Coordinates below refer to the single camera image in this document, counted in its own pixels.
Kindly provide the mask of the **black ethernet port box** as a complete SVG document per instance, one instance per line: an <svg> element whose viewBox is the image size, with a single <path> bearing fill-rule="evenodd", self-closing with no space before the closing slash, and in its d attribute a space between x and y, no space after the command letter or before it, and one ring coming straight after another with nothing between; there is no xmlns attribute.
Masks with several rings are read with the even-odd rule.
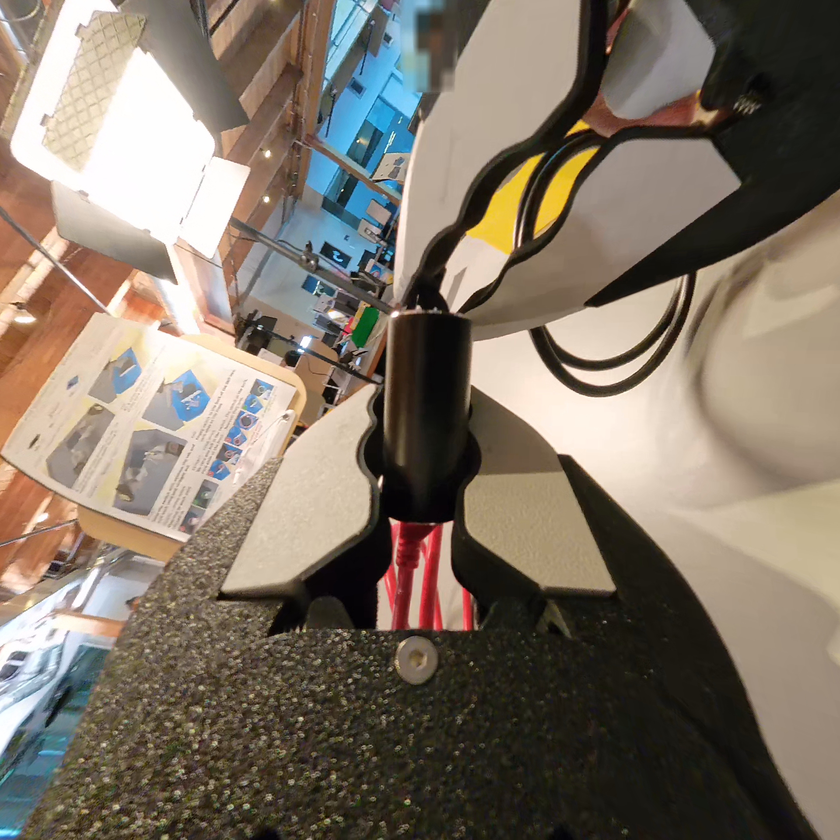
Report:
<svg viewBox="0 0 840 840"><path fill-rule="evenodd" d="M469 471L470 321L404 310L388 326L383 408L383 495L390 518L452 519Z"/></svg>

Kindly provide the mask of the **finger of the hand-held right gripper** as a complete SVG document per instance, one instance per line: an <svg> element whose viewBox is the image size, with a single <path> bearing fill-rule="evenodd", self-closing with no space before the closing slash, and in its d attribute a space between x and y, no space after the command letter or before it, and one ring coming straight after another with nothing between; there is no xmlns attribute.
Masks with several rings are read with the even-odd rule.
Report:
<svg viewBox="0 0 840 840"><path fill-rule="evenodd" d="M438 125L438 244L481 217L497 182L571 123ZM541 235L516 246L463 312L476 341L536 328L577 312L594 294L740 188L711 139L675 127L627 129L605 140Z"/></svg>
<svg viewBox="0 0 840 840"><path fill-rule="evenodd" d="M397 231L394 300L428 305L509 175L583 118L606 62L607 2L489 2L420 124Z"/></svg>

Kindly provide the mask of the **printed instruction sheet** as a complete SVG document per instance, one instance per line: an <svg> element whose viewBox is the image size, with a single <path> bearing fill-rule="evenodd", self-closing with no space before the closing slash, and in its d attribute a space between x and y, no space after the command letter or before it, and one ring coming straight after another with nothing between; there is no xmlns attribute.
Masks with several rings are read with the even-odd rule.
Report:
<svg viewBox="0 0 840 840"><path fill-rule="evenodd" d="M233 351L95 313L2 456L79 509L182 544L279 455L306 402L289 370Z"/></svg>

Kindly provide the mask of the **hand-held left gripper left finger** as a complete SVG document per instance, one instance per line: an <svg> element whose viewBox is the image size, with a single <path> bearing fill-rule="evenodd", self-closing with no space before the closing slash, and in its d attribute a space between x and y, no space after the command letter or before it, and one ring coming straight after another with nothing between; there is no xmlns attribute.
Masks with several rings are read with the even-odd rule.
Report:
<svg viewBox="0 0 840 840"><path fill-rule="evenodd" d="M366 385L290 445L219 594L226 600L290 602L304 616L336 599L358 629L375 629L379 583L392 561L392 526L368 447L382 443Z"/></svg>

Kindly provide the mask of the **studio light panel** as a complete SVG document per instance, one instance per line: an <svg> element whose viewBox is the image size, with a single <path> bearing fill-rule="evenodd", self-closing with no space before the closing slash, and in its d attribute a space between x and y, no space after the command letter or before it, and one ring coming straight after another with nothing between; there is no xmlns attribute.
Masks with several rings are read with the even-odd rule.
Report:
<svg viewBox="0 0 840 840"><path fill-rule="evenodd" d="M2 133L46 179L59 236L176 284L214 257L249 168L216 153L248 116L190 2L52 2Z"/></svg>

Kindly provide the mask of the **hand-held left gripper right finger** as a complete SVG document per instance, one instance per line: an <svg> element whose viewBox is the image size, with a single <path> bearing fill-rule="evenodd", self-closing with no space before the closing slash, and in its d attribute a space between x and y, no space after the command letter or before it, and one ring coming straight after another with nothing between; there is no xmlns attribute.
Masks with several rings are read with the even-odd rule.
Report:
<svg viewBox="0 0 840 840"><path fill-rule="evenodd" d="M477 619L499 602L538 613L565 596L617 592L553 446L476 387L451 476L451 567Z"/></svg>

